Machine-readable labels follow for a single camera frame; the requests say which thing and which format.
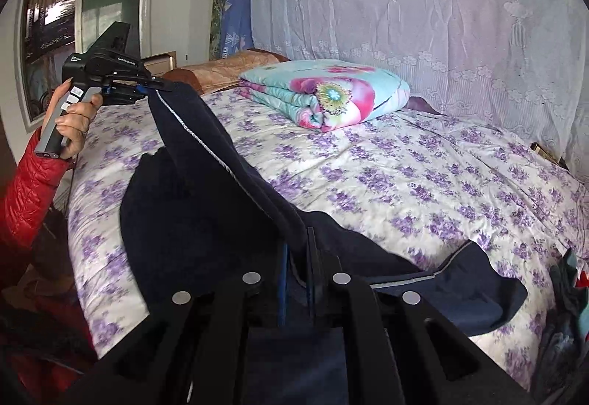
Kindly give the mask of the person left hand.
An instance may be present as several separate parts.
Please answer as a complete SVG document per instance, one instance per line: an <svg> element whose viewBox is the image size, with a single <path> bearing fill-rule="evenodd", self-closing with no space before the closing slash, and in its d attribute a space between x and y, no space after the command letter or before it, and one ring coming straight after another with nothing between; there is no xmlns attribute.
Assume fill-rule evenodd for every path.
<svg viewBox="0 0 589 405"><path fill-rule="evenodd" d="M44 133L47 125L55 125L57 131L67 139L66 145L60 150L60 158L64 161L72 159L83 150L90 125L103 105L103 97L97 93L86 102L70 105L64 115L52 119L59 101L68 94L71 82L72 79L69 78L55 89L41 128L41 133Z"/></svg>

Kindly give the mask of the red jacket left forearm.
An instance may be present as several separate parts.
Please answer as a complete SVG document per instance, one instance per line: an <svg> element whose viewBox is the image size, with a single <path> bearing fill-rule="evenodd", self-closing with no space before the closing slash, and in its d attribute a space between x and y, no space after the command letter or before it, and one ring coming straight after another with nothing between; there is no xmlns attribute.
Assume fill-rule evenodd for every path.
<svg viewBox="0 0 589 405"><path fill-rule="evenodd" d="M35 148L41 137L38 128L1 199L1 265L23 260L49 211L70 160L39 157Z"/></svg>

